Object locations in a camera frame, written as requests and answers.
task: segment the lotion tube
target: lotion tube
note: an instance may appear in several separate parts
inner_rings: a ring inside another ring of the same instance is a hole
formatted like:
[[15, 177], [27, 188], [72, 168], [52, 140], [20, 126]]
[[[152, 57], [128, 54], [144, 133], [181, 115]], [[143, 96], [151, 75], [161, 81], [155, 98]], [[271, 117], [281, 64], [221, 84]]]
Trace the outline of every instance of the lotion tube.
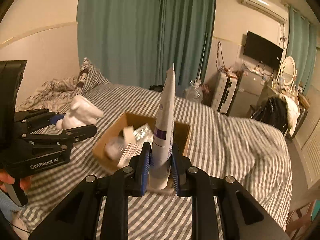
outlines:
[[174, 66], [167, 70], [159, 109], [156, 128], [151, 148], [149, 185], [153, 189], [164, 189], [170, 174], [174, 120]]

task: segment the metal screw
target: metal screw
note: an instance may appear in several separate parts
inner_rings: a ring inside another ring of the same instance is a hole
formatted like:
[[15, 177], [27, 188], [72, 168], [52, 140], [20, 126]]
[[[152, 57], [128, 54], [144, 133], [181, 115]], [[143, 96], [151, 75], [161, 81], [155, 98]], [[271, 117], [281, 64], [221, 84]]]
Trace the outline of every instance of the metal screw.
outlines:
[[228, 183], [234, 183], [235, 182], [235, 178], [232, 177], [232, 176], [226, 176], [225, 180]]
[[191, 166], [191, 167], [189, 167], [188, 171], [189, 171], [190, 173], [197, 173], [197, 172], [198, 172], [198, 168], [197, 168], [197, 167], [194, 167], [194, 166]]
[[94, 182], [95, 180], [96, 180], [96, 178], [95, 178], [95, 176], [93, 176], [93, 175], [89, 175], [89, 176], [87, 176], [87, 177], [85, 178], [85, 181], [86, 181], [86, 182], [89, 182], [89, 183]]
[[130, 172], [133, 171], [133, 168], [130, 167], [130, 166], [126, 166], [126, 167], [123, 168], [123, 171], [124, 171], [125, 173], [130, 173]]

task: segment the wall-mounted tv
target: wall-mounted tv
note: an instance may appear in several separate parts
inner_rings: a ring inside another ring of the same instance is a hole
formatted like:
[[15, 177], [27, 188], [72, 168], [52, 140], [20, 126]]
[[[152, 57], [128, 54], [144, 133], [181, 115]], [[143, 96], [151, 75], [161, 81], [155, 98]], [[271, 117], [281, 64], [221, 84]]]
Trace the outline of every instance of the wall-mounted tv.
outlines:
[[243, 54], [278, 70], [283, 50], [271, 41], [248, 31]]

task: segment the round mirror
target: round mirror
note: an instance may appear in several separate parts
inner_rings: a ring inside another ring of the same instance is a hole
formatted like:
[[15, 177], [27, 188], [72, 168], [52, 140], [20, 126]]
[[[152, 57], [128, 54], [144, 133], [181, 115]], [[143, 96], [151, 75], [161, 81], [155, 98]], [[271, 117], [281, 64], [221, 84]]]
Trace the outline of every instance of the round mirror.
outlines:
[[287, 57], [281, 64], [280, 76], [284, 78], [284, 85], [289, 86], [296, 75], [296, 67], [292, 57]]

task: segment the black bag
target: black bag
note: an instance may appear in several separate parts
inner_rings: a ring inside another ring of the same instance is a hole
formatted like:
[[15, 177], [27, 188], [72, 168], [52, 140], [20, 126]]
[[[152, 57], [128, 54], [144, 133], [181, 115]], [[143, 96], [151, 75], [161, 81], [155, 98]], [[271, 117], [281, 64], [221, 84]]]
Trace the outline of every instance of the black bag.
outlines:
[[278, 97], [268, 98], [250, 118], [272, 125], [283, 135], [288, 129], [287, 105]]

